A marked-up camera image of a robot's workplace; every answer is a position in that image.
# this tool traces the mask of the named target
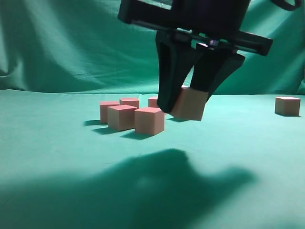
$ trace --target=foam block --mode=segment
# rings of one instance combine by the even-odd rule
[[[104,101],[100,102],[100,117],[101,117],[101,123],[106,124],[108,123],[108,112],[107,108],[109,106],[118,106],[120,103],[118,101]]]
[[[170,114],[177,119],[201,121],[208,94],[208,92],[182,86],[178,100]]]
[[[119,105],[108,107],[108,126],[121,131],[134,129],[135,106]]]
[[[299,116],[301,99],[294,97],[276,97],[275,113],[283,116]]]
[[[140,100],[138,98],[122,98],[122,99],[120,99],[120,104],[135,106],[138,109],[140,108]]]
[[[151,97],[148,99],[148,107],[155,107],[155,108],[159,108],[159,106],[157,105],[157,101],[158,101],[158,97]]]
[[[156,135],[164,131],[164,112],[160,108],[144,107],[135,110],[135,132]]]

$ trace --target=pink cube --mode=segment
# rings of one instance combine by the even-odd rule
[[[109,106],[118,106],[118,105],[120,105],[120,103],[118,101],[100,102],[100,117],[101,117],[101,123],[102,124],[108,123],[107,108]]]
[[[159,108],[159,106],[157,105],[157,101],[158,101],[158,97],[154,96],[148,99],[148,106],[149,107],[155,107],[155,108]]]
[[[182,86],[171,115],[178,119],[201,121],[208,94]]]
[[[275,113],[283,116],[299,116],[301,99],[294,97],[276,97]]]
[[[120,99],[121,105],[129,105],[129,106],[135,106],[138,109],[140,108],[140,100],[137,98],[122,98]]]
[[[121,131],[134,129],[135,106],[119,105],[108,107],[108,126]]]
[[[164,131],[164,112],[160,108],[144,107],[135,110],[135,132],[156,135]]]

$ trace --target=green backdrop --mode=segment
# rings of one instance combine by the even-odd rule
[[[155,32],[117,19],[119,0],[0,0],[0,89],[157,93]],[[304,9],[252,0],[242,29],[274,39],[216,94],[305,94]]]

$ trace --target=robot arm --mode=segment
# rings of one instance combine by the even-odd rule
[[[118,18],[157,31],[159,58],[158,106],[166,113],[174,108],[186,76],[193,68],[190,88],[208,92],[240,68],[245,57],[238,50],[266,56],[273,40],[240,31],[250,0],[156,0],[170,9],[144,0],[122,0]],[[295,5],[271,0],[285,10]]]

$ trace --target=table surface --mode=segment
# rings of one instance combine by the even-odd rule
[[[100,101],[152,96],[0,91],[0,228],[305,228],[302,103],[215,95],[156,136],[99,124]]]

